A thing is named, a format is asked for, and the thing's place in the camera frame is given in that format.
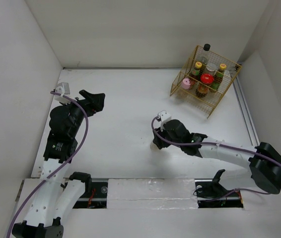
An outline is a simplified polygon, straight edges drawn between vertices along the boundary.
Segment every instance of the gold wire rack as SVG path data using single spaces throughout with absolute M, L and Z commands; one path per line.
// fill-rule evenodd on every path
M 192 78 L 189 74 L 191 70 L 193 69 L 195 62 L 197 61 L 197 57 L 203 53 L 204 48 L 201 46 L 196 46 L 195 50 L 192 52 L 188 60 L 186 61 L 185 65 L 175 78 L 174 82 L 171 85 L 170 95 L 173 95 L 176 93 L 179 97 L 181 97 L 183 100 L 193 104 L 197 108 L 199 108 L 201 111 L 205 112 L 208 115 L 208 118 L 210 115 L 214 112 L 215 108 L 233 83 L 234 79 L 236 78 L 237 74 L 239 73 L 240 69 L 242 68 L 241 65 L 230 61 L 214 52 L 209 51 L 209 58 L 208 58 L 208 64 L 213 63 L 217 67 L 224 63 L 226 64 L 227 68 L 224 72 L 224 76 L 222 79 L 222 82 L 217 89 L 217 91 L 214 92 L 213 89 L 211 89 L 209 86 L 206 86 L 209 89 L 208 94 L 201 98 L 198 97 L 196 94 L 196 89 L 199 86 L 201 82 L 197 81 L 196 79 Z M 184 89 L 181 87 L 181 82 L 184 78 L 188 78 L 191 81 L 195 81 L 196 83 L 191 89 Z

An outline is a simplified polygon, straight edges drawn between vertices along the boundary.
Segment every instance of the wire basket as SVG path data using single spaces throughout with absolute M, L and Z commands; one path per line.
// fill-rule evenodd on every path
M 223 98 L 223 96 L 225 95 L 225 93 L 227 92 L 227 90 L 229 89 L 229 87 L 231 86 L 231 84 L 233 83 L 242 66 L 214 52 L 209 51 L 208 64 L 213 63 L 218 67 L 221 63 L 224 63 L 226 64 L 227 68 L 224 72 L 222 82 L 217 90 L 214 90 L 209 86 L 203 84 L 205 88 L 208 88 L 208 94 L 202 98 L 200 97 L 199 93 L 196 93 L 199 84 L 202 83 L 192 78 L 189 74 L 195 65 L 196 58 L 201 53 L 203 53 L 203 51 L 203 47 L 196 46 L 195 50 L 192 52 L 187 62 L 175 78 L 174 82 L 172 83 L 170 95 L 173 95 L 174 93 L 178 94 L 178 96 L 182 97 L 184 100 L 190 102 L 191 104 L 199 108 L 201 111 L 205 112 L 209 118 L 212 112 L 219 104 L 219 102 L 221 101 L 221 99 Z M 192 82 L 195 82 L 194 86 L 192 86 L 191 89 L 184 89 L 181 87 L 181 82 L 184 78 L 188 78 Z

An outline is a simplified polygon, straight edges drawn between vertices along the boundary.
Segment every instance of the purple cable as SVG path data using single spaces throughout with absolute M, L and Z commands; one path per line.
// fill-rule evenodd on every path
M 193 146 L 193 145 L 219 145 L 221 147 L 224 147 L 224 148 L 228 148 L 228 149 L 231 149 L 231 150 L 236 150 L 236 151 L 242 151 L 242 152 L 246 152 L 246 153 L 250 153 L 252 155 L 256 155 L 256 156 L 259 156 L 265 160 L 268 160 L 270 162 L 272 162 L 273 164 L 281 167 L 281 163 L 271 159 L 270 157 L 268 156 L 265 156 L 265 155 L 262 155 L 260 153 L 257 153 L 257 152 L 254 152 L 254 151 L 251 151 L 251 150 L 246 150 L 246 149 L 242 149 L 242 148 L 239 148 L 239 147 L 234 147 L 234 146 L 229 146 L 229 145 L 224 145 L 224 144 L 217 144 L 215 142 L 195 142 L 195 143 L 176 143 L 176 142 L 172 142 L 172 141 L 169 141 L 169 140 L 166 140 L 165 138 L 163 138 L 161 135 L 159 135 L 157 133 L 157 131 L 155 130 L 154 128 L 154 122 L 155 120 L 158 120 L 159 117 L 155 117 L 152 121 L 151 121 L 151 129 L 152 131 L 155 133 L 155 135 L 161 139 L 162 141 L 168 143 L 168 144 L 171 144 L 171 145 L 174 145 L 174 146 Z M 208 200 L 210 202 L 212 201 L 216 201 L 218 199 L 221 199 L 221 198 L 224 198 L 224 197 L 227 197 L 228 195 L 234 193 L 234 192 L 237 192 L 237 191 L 240 191 L 240 190 L 244 190 L 244 191 L 250 191 L 250 192 L 255 192 L 255 193 L 260 193 L 260 194 L 269 194 L 269 193 L 265 193 L 265 192 L 260 192 L 260 191 L 255 191 L 255 190 L 251 190 L 251 189 L 247 189 L 247 188 L 236 188 L 232 191 L 230 191 L 229 193 L 227 193 L 226 195 L 222 196 L 222 197 L 218 197 L 218 198 L 215 198 L 215 199 L 211 199 L 211 200 Z
M 60 93 L 56 93 L 54 91 L 50 92 L 51 94 L 53 95 L 57 95 L 57 96 L 61 96 Z M 80 106 L 79 103 L 77 103 L 74 99 L 72 98 L 69 98 L 68 96 L 65 96 L 63 95 L 64 98 L 68 99 L 69 101 L 71 101 L 73 104 L 75 104 L 78 108 L 81 109 L 81 111 L 83 112 L 84 114 L 84 117 L 85 117 L 85 132 L 84 132 L 84 136 L 83 136 L 83 139 L 81 141 L 81 143 L 79 144 L 79 146 L 77 147 L 77 149 L 74 151 L 74 153 L 64 162 L 62 163 L 62 165 L 60 165 L 55 171 L 53 171 L 50 175 L 47 176 L 48 179 L 50 179 L 53 175 L 55 175 L 57 172 L 59 172 L 66 164 L 68 164 L 72 159 L 73 157 L 78 153 L 78 151 L 81 149 L 85 139 L 86 139 L 86 135 L 87 135 L 87 130 L 88 130 L 88 127 L 89 127 L 89 123 L 88 123 L 88 118 L 87 118 L 87 114 L 85 112 L 85 110 Z M 38 186 L 35 187 L 35 189 L 28 195 L 28 197 L 24 200 L 24 202 L 21 204 L 20 208 L 18 209 L 18 211 L 16 212 L 16 214 L 14 215 L 14 217 L 12 218 L 11 222 L 10 222 L 10 225 L 9 225 L 9 228 L 8 228 L 8 232 L 7 232 L 7 236 L 6 238 L 10 238 L 10 234 L 12 232 L 12 228 L 13 228 L 13 225 L 18 217 L 18 215 L 20 214 L 21 210 L 24 208 L 24 206 L 26 205 L 26 203 L 30 200 L 30 198 L 32 197 L 32 195 L 39 190 L 39 188 L 45 183 L 46 181 L 43 180 L 41 181 Z

